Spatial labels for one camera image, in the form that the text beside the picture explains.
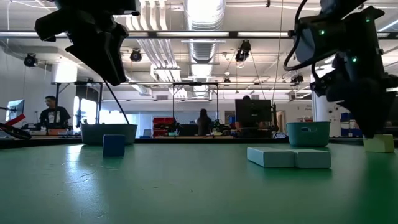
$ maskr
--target gray bin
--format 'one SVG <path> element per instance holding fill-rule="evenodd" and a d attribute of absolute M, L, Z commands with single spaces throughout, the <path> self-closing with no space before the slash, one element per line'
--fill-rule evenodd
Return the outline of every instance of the gray bin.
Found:
<path fill-rule="evenodd" d="M 126 144 L 136 140 L 137 125 L 135 124 L 82 124 L 81 139 L 83 144 L 102 146 L 104 134 L 122 134 L 126 136 Z"/>

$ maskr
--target security camera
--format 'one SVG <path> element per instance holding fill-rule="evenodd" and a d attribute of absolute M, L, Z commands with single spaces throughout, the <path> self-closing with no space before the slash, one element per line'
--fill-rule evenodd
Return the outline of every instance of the security camera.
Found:
<path fill-rule="evenodd" d="M 36 58 L 36 54 L 28 53 L 27 57 L 24 60 L 24 64 L 26 67 L 34 68 L 39 64 L 39 61 Z"/>
<path fill-rule="evenodd" d="M 132 50 L 132 53 L 130 55 L 130 59 L 131 59 L 132 62 L 140 62 L 142 60 L 142 55 L 140 53 L 140 49 Z"/>

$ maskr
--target yellow block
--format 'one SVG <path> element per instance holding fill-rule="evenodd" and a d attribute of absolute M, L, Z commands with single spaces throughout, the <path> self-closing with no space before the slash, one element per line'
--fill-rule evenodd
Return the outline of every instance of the yellow block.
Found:
<path fill-rule="evenodd" d="M 366 152 L 394 152 L 394 137 L 391 134 L 377 134 L 372 139 L 363 139 Z"/>

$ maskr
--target woman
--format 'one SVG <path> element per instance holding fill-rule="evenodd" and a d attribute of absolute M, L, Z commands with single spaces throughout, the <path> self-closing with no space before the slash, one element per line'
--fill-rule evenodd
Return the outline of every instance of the woman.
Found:
<path fill-rule="evenodd" d="M 207 134 L 210 134 L 210 124 L 211 119 L 207 116 L 207 110 L 200 110 L 200 116 L 197 119 L 198 135 L 206 136 Z"/>

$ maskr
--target dark shirt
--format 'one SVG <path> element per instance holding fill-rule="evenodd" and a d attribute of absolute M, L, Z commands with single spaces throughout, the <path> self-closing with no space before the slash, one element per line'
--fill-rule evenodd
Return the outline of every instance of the dark shirt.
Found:
<path fill-rule="evenodd" d="M 55 116 L 55 109 L 47 108 L 40 114 L 40 122 L 42 123 L 53 123 Z M 57 124 L 65 124 L 70 119 L 68 111 L 59 106 L 57 110 Z"/>
<path fill-rule="evenodd" d="M 210 134 L 211 119 L 209 117 L 201 117 L 197 119 L 198 135 L 206 136 Z"/>

